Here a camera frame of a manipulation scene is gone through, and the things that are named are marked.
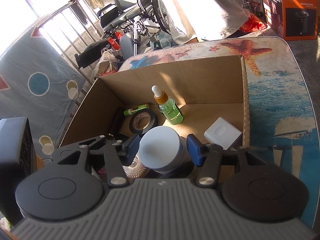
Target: white charger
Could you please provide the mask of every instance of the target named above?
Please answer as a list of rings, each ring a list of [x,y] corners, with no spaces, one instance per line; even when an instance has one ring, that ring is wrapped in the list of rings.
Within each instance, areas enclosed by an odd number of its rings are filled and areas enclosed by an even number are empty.
[[[205,132],[204,137],[210,142],[227,150],[242,134],[231,123],[219,117]]]

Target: green tube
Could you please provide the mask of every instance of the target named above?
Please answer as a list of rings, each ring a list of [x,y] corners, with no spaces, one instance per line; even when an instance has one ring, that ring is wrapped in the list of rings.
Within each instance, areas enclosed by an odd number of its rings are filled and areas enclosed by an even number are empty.
[[[148,104],[144,104],[144,105],[136,106],[136,107],[128,109],[128,110],[124,110],[123,114],[124,114],[124,116],[133,115],[136,112],[140,111],[141,109],[145,109],[145,108],[149,108],[149,105]]]

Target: cardboard box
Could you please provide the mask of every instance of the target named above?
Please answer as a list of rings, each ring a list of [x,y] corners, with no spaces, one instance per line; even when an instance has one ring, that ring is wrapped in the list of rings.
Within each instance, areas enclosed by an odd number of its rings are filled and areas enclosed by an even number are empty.
[[[159,112],[151,87],[173,97],[184,115],[170,125]],[[146,66],[98,78],[73,118],[62,146],[106,135],[119,107],[148,103],[159,125],[171,126],[184,138],[193,133],[206,143],[204,132],[220,117],[243,131],[249,146],[249,99],[244,59],[240,55],[193,59]],[[120,133],[131,136],[126,117]]]
[[[262,0],[268,25],[286,41],[315,40],[318,0]]]

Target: blue circle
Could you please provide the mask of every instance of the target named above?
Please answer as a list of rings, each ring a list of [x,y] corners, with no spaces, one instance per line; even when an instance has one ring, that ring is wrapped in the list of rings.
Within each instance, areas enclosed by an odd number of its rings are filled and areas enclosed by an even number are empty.
[[[49,78],[44,73],[33,73],[29,77],[28,87],[30,92],[35,96],[43,96],[49,90]]]

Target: dropper bottle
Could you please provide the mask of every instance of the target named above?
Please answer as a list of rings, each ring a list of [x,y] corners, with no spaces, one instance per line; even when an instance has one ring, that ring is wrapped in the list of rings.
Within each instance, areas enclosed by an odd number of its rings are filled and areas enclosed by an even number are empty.
[[[154,93],[156,102],[159,104],[160,112],[164,114],[169,123],[172,125],[181,123],[183,115],[177,107],[174,99],[168,97],[168,95],[158,86],[153,86],[152,92]]]

